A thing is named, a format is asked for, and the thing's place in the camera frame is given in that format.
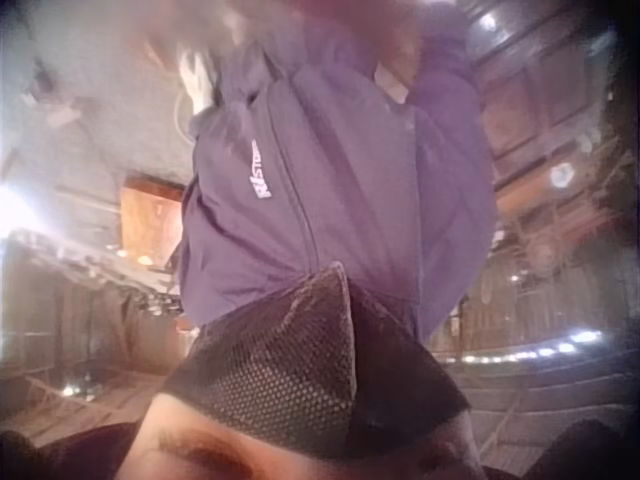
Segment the hand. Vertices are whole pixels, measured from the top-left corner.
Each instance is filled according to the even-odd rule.
[[[207,73],[202,53],[185,50],[180,54],[180,78],[193,102],[197,115],[213,105],[213,83]]]

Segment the wooden wall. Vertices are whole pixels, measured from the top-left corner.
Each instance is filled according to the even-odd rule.
[[[173,315],[153,316],[139,293],[73,282],[34,258],[15,242],[4,256],[1,376],[89,360],[167,373],[184,355]]]
[[[520,269],[511,252],[493,255],[468,292],[459,328],[445,322],[429,349],[455,354],[531,345],[576,329],[616,331],[640,320],[637,249],[614,230],[594,232],[550,278]],[[513,282],[513,275],[523,280]]]

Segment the wooden floor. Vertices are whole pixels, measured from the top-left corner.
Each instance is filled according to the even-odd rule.
[[[67,398],[61,391],[35,380],[33,395],[43,401],[1,422],[0,431],[17,431],[40,447],[92,428],[135,422],[144,415],[161,381],[159,376],[120,372],[87,402]]]

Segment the jacket sleeve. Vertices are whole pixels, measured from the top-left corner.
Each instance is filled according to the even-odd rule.
[[[417,141],[422,339],[477,277],[497,218],[491,154],[466,53],[467,19],[444,3],[428,5],[424,13],[424,51],[407,97]]]
[[[467,55],[467,17],[453,5],[437,2],[424,9],[423,50],[407,103],[426,113],[446,141],[472,165],[491,176],[481,107]]]

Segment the purple jacket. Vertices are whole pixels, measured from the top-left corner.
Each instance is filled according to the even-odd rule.
[[[183,204],[185,311],[197,325],[331,262],[421,340],[485,261],[496,220],[466,19],[429,7],[405,105],[336,25],[289,25],[231,56],[197,118]]]

